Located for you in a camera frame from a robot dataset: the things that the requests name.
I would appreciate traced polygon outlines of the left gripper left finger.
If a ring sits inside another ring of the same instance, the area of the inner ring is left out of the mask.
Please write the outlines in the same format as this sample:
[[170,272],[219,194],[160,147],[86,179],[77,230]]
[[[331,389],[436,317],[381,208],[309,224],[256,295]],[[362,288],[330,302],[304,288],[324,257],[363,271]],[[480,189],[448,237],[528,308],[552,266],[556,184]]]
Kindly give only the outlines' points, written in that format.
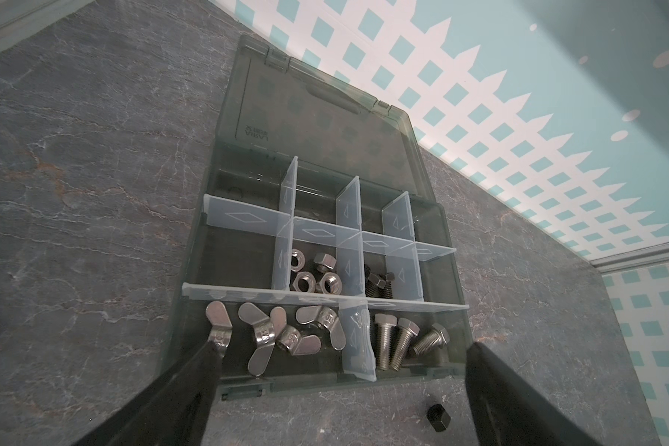
[[76,444],[201,444],[221,365],[217,345],[204,342]]

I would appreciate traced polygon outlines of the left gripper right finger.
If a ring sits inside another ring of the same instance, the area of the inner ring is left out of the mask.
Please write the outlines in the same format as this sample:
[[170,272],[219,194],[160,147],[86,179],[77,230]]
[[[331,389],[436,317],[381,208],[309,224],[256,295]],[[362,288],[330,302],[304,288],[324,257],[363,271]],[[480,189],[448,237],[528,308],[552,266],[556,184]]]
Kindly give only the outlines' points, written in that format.
[[481,343],[466,351],[465,383],[481,445],[598,444]]

